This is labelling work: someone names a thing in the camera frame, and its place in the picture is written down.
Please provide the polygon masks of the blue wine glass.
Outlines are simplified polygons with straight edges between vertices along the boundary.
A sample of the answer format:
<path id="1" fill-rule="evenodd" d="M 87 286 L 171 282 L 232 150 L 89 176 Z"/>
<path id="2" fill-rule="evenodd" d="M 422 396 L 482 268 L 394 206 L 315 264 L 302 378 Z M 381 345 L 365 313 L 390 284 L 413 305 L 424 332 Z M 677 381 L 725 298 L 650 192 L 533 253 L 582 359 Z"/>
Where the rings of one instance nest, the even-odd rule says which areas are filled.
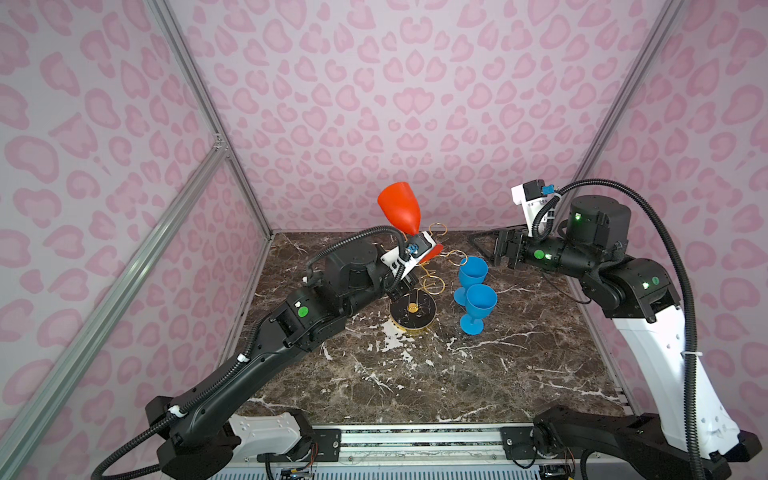
<path id="1" fill-rule="evenodd" d="M 484 320 L 493 312 L 498 302 L 497 293 L 488 285 L 476 284 L 466 290 L 466 314 L 460 319 L 460 327 L 468 335 L 479 335 Z"/>
<path id="2" fill-rule="evenodd" d="M 488 264 L 480 257 L 469 256 L 461 263 L 458 271 L 459 288 L 454 292 L 454 301 L 466 305 L 467 290 L 477 284 L 482 284 L 488 273 Z"/>

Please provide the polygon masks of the blue wine glass front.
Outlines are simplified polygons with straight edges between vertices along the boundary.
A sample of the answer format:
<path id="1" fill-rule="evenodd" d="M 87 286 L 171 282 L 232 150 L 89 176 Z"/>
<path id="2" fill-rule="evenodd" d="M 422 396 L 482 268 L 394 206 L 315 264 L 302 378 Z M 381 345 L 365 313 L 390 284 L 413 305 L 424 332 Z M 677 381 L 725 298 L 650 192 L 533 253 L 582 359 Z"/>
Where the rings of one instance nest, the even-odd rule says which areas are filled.
<path id="1" fill-rule="evenodd" d="M 488 285 L 476 284 L 466 290 L 466 314 L 460 319 L 460 327 L 468 335 L 479 335 L 484 320 L 493 312 L 498 302 L 497 293 Z"/>

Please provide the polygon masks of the red wine glass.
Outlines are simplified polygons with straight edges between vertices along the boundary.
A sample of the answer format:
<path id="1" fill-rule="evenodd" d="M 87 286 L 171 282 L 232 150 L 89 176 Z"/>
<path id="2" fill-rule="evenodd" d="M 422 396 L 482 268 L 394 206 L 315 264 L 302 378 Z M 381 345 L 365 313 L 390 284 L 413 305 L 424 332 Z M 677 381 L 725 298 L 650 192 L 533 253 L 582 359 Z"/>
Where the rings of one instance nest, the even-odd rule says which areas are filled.
<path id="1" fill-rule="evenodd" d="M 409 237 L 422 232 L 420 230 L 421 209 L 411 186 L 407 182 L 397 182 L 386 187 L 379 194 L 377 202 L 390 224 L 404 234 L 405 243 Z M 439 254 L 441 254 L 444 246 L 439 245 Z"/>

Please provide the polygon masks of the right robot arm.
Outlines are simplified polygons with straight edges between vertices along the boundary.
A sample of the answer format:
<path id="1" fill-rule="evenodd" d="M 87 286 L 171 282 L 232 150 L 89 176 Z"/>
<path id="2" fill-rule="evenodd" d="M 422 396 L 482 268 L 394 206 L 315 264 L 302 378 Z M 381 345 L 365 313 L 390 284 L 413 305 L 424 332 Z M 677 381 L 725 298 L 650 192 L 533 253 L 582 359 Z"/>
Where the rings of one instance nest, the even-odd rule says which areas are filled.
<path id="1" fill-rule="evenodd" d="M 627 254 L 630 209 L 610 197 L 580 196 L 560 236 L 534 237 L 546 196 L 515 188 L 513 201 L 524 225 L 490 231 L 495 244 L 482 256 L 494 265 L 507 258 L 510 267 L 527 264 L 576 279 L 627 343 L 657 409 L 616 417 L 551 407 L 533 422 L 536 451 L 607 454 L 645 479 L 727 479 L 731 464 L 758 456 L 759 438 L 731 418 L 698 352 L 686 344 L 686 302 L 666 269 Z"/>

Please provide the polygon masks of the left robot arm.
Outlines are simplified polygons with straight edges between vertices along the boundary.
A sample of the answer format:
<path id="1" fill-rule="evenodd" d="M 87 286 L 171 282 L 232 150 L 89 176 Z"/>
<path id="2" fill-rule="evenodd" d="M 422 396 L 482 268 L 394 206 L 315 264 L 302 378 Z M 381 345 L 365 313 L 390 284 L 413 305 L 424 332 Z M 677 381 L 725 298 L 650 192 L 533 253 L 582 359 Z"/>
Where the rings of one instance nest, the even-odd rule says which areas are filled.
<path id="1" fill-rule="evenodd" d="M 426 232 L 406 237 L 393 227 L 374 227 L 312 257 L 301 286 L 257 322 L 239 353 L 187 392 L 147 405 L 148 433 L 163 440 L 149 470 L 173 479 L 209 479 L 238 454 L 301 461 L 314 453 L 315 433 L 300 410 L 253 417 L 242 433 L 232 417 L 364 308 L 414 290 L 413 269 L 441 250 Z"/>

